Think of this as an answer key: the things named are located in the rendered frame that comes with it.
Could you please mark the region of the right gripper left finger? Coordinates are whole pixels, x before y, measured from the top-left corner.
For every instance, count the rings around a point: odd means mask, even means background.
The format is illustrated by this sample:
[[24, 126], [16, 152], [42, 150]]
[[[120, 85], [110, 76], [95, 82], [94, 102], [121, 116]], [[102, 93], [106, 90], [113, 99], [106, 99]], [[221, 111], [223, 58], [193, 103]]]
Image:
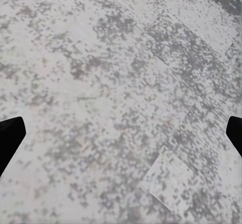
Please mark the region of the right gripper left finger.
[[0, 176], [26, 135], [22, 117], [0, 122]]

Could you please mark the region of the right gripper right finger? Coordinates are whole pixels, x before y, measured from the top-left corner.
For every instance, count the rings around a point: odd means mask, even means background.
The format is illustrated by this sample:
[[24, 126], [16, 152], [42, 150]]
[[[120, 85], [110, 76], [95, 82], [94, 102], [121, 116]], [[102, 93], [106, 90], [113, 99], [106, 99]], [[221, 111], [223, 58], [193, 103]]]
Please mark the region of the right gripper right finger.
[[229, 118], [226, 135], [242, 157], [242, 118], [234, 116]]

